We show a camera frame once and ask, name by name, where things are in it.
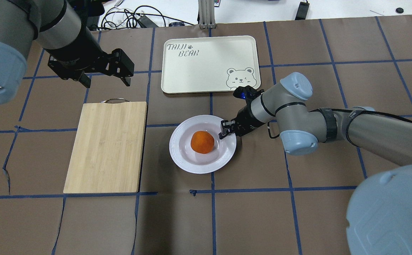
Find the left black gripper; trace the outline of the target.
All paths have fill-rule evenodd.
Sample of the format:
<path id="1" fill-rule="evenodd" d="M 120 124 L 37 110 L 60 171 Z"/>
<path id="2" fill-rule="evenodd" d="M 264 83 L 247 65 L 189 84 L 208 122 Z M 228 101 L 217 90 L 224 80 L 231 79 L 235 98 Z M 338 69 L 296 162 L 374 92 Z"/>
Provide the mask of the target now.
<path id="1" fill-rule="evenodd" d="M 116 48 L 110 53 L 100 47 L 96 38 L 87 28 L 82 28 L 76 39 L 59 49 L 49 49 L 49 68 L 58 77 L 78 80 L 86 89 L 91 87 L 91 79 L 86 73 L 101 73 L 121 79 L 125 86 L 131 86 L 135 64 L 123 49 Z"/>

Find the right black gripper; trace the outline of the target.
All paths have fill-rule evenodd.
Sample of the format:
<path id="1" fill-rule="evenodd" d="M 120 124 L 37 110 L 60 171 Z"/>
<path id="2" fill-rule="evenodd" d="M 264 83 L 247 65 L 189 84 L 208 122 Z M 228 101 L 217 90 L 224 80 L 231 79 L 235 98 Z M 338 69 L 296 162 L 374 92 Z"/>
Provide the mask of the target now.
<path id="1" fill-rule="evenodd" d="M 220 122 L 220 133 L 218 134 L 220 140 L 233 134 L 243 137 L 270 121 L 258 120 L 251 109 L 252 102 L 264 92 L 264 89 L 256 90 L 252 86 L 239 86 L 234 90 L 233 96 L 245 100 L 246 106 L 238 111 L 234 119 Z"/>

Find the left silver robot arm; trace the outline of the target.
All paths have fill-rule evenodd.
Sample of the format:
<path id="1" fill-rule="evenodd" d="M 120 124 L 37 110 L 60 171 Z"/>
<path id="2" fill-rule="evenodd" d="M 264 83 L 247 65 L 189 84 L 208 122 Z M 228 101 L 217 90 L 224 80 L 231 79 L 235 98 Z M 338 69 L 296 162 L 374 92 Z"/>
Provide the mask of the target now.
<path id="1" fill-rule="evenodd" d="M 106 53 L 66 0 L 0 0 L 0 104 L 11 101 L 26 74 L 33 42 L 61 79 L 89 88 L 89 73 L 131 85 L 134 63 L 122 49 Z"/>

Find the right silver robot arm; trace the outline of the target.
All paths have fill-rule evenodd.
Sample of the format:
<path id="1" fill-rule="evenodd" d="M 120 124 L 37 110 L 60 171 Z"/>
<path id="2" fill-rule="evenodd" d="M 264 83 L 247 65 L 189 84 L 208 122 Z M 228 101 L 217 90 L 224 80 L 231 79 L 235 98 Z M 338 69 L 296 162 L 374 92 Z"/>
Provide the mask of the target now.
<path id="1" fill-rule="evenodd" d="M 242 137 L 275 119 L 287 154 L 306 155 L 320 143 L 343 140 L 396 164 L 353 192 L 346 212 L 347 243 L 352 255 L 412 255 L 412 121 L 368 107 L 308 111 L 312 92 L 298 72 L 266 92 L 238 86 L 233 96 L 246 106 L 234 119 L 221 121 L 219 138 Z"/>

